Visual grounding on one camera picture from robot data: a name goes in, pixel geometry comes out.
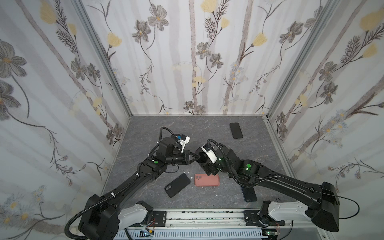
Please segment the pink phone case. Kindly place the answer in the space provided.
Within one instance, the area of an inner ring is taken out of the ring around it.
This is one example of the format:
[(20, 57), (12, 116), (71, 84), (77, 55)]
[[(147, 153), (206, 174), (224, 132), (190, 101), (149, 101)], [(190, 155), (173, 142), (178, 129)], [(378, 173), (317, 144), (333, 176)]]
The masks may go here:
[(196, 187), (218, 187), (220, 178), (218, 175), (196, 174), (194, 184)]

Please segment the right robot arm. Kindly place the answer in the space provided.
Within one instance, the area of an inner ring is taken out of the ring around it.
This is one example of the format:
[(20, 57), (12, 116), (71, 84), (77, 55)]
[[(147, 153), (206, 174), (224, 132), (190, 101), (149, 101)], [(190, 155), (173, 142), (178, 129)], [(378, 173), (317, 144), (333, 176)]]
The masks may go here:
[(329, 231), (340, 230), (340, 200), (336, 188), (327, 182), (321, 185), (303, 182), (280, 174), (252, 160), (241, 160), (224, 145), (205, 145), (195, 151), (196, 161), (207, 175), (228, 174), (244, 189), (264, 187), (294, 199), (294, 202), (264, 201), (254, 223), (268, 227), (271, 223), (292, 220), (309, 221)]

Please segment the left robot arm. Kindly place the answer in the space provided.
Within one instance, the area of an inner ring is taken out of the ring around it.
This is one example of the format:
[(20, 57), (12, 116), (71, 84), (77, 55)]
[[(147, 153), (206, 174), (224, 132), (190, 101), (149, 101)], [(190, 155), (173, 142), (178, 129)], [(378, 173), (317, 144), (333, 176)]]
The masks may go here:
[(76, 214), (80, 219), (77, 240), (112, 240), (119, 231), (149, 221), (152, 207), (143, 201), (124, 210), (125, 203), (146, 184), (156, 180), (169, 165), (189, 165), (199, 158), (185, 149), (190, 137), (175, 135), (157, 142), (154, 149), (137, 167), (136, 172), (121, 185), (99, 197), (93, 195), (85, 209)]

